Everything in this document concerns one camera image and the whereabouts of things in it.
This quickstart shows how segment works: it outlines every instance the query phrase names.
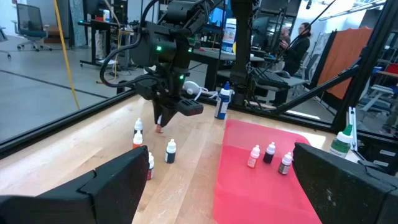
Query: white bottle cap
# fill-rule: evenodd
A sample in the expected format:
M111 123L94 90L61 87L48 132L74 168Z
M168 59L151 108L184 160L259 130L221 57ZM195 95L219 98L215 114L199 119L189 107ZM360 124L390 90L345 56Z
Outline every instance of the white bottle cap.
M154 168L155 162L154 162L154 157L152 155L152 153L149 153L149 168L152 169Z
M292 163L292 153L291 152L288 152L285 156L284 156L284 158L282 159L282 163L285 165L285 166L290 166L291 165L291 163Z
M142 134L141 131L138 130L137 133L134 135L134 138L132 139L133 144L142 144Z
M340 131L337 134L337 139L342 141L342 142L344 142L344 143L350 143L351 144L351 142L353 142L354 137L352 135L350 135L350 136L345 135L342 131Z
M138 118L137 119L137 121L136 121L136 124L134 125L134 129L135 130L140 130L140 131L142 131L142 121L141 121L141 118Z
M176 150L176 143L174 142L174 139L171 139L170 142L167 144L166 151L168 153L175 153L175 150Z
M275 143L272 142L268 145L267 153L273 155L275 153Z
M260 146L256 145L250 153L250 156L257 159L260 156Z

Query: green bottle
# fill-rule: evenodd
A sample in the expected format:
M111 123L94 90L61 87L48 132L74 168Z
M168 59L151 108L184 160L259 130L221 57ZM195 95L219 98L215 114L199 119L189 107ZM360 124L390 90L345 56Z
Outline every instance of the green bottle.
M349 149L351 149L351 143L353 142L353 137L351 132L353 130L353 125L349 124L343 132L339 132L337 138L333 140L330 146L330 153L333 155L345 158Z

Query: black cable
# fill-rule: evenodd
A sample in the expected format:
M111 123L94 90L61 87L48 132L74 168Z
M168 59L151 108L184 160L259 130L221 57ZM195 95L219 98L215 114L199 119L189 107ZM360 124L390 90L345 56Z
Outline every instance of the black cable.
M304 33L305 31L307 31L308 28L309 28L310 26L312 26L312 24L313 24L315 21L317 21L317 20L319 19L319 17L321 17L321 16L323 15L323 13L325 13L326 10L328 10L329 7L330 7L333 3L335 3L335 1L336 1L336 0L334 0L333 2L331 2L331 3L321 12L321 14L319 14L319 15L310 23L310 25L307 26L307 27L305 28L305 30L303 30L303 31L301 32L301 34ZM273 66L273 65L278 61L278 59L281 58L281 56L283 56L283 54L286 52L286 50L289 49L289 47L300 37L301 34L299 34L293 41L291 41L291 43L286 47L286 49L284 49L284 50L282 51L282 53L280 53L280 54L278 55L278 57L276 57L276 58L274 59L274 61L272 61L272 62L264 69L264 71L262 71L262 72L261 72L260 74L258 74L258 75L254 75L253 78L256 78L256 77L258 77L258 76L264 74L264 72L266 72L266 71L268 70L268 68L271 68L271 66Z
M142 15L141 15L141 20L140 20L140 23L139 23L139 28L138 28L138 30L137 30L137 31L138 31L138 36L137 36L136 42L133 43L133 44L131 44L131 45L127 45L127 46L124 46L124 47L121 47L121 48L119 48L119 49L116 49L116 50L112 51L112 52L105 58L105 60L104 60L104 62L103 62L103 64L102 64L102 66L101 66L101 68L100 68L100 71L99 71L99 78L101 79L101 81L102 81L105 85L110 86L110 87L117 88L117 87L125 87L125 86L128 86L128 85L132 85L132 84L135 84L136 82L139 82L139 81L141 81L141 80L154 79L154 80L156 80L157 82L159 81L156 77L143 77L143 78L136 78L136 79L134 79L134 80L131 80L131 81L128 81L128 82L124 82L124 83L113 84L113 83L108 82L108 81L105 79L105 77L104 77L104 74L105 74L105 71L106 71L106 67L108 66L108 63L111 61L111 59L112 59L116 54L118 54L118 53L120 53L120 52L122 52L122 51L124 51L124 50L134 49L134 48L136 48L136 47L140 44L141 38L142 38L142 34L141 34L142 31L141 31L141 28L144 27L145 18L146 18L146 16L147 16L149 10L151 9L151 7L152 7L155 3L157 3L158 1L159 1L159 0L152 0L152 1L145 7L144 12L143 12Z
M223 0L223 1L224 1L224 4L223 4L223 17L222 17L222 20L221 20L221 37L218 40L219 43L220 43L220 51L218 52L216 73L214 74L215 77L217 77L218 67L220 65L221 49L223 48L223 39L224 39L224 16L225 16L226 0ZM215 88L216 88L216 78L214 79L213 88L212 88L211 91L215 90Z
M134 84L134 83L136 83L136 82L138 82L138 81L143 80L143 79L141 79L141 78L136 78L136 79L131 80L131 81L128 81L128 82L113 84L113 83L108 82L107 79L105 79L105 77L104 77L105 71L106 71L106 67L108 66L109 61L110 61L116 54L118 54L118 53L120 53L120 52L122 52L122 51L124 51L124 50L129 50L129 49L134 49L134 48L136 48L136 47L139 45L139 43L141 42L141 37L142 37L142 36L141 36L141 33L138 33L137 40L136 40L135 43L133 43L133 44L131 44L131 45L124 46L124 47L121 47L121 48L119 48L119 49L116 49L116 50L112 51L112 52L105 58L105 60L104 60L104 62L103 62L103 64L102 64L102 66L101 66L101 68L100 68L100 71L99 71L99 78L101 79L101 81L102 81L105 85L110 86L110 87L114 87L114 88L117 88L117 87L125 87L125 86L132 85L132 84ZM144 77L144 79L154 79L154 80L158 80L156 77Z
M140 20L140 23L139 23L139 27L144 27L145 18L147 17L147 14L148 14L149 10L158 1L159 0L152 0L150 3L148 3L147 7L145 7L144 12L141 15L141 20Z

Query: orange panel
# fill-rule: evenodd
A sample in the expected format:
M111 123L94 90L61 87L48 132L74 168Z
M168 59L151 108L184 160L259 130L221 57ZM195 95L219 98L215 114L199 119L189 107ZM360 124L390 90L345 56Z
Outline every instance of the orange panel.
M337 32L328 58L323 66L318 85L335 78L341 71L351 66L358 59L362 48L368 43L372 31L368 27L362 27L360 29L347 29ZM343 99L350 80L330 88L327 92L339 99Z

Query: office chair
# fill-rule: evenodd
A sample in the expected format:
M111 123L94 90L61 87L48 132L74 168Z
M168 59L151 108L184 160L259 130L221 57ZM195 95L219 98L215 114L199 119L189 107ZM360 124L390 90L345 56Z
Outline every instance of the office chair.
M8 38L7 36L4 34L4 32L2 31L3 29L5 29L4 27L0 27L0 42L4 42L7 41ZM8 51L5 50L0 50L0 53L4 53L7 54L8 59L11 59L11 54Z
M49 25L44 25L45 28L43 28L40 9L35 6L17 3L17 15L18 21L12 21L14 23L15 33L29 40L18 44L18 50L24 48L25 44L32 45L37 52L39 51L39 46L41 49L45 47L52 50L50 46L41 43L42 39L49 36L47 32Z
M310 58L310 60L307 63L307 66L302 65L300 67L300 70L296 74L294 74L293 77L301 78L302 80L306 80L307 83L310 83L311 79L312 79L312 74L313 74L313 67L314 67L314 64L317 61L318 57L319 57L319 54L312 55L312 57ZM293 88L292 95L293 96L299 95L298 86L295 86Z

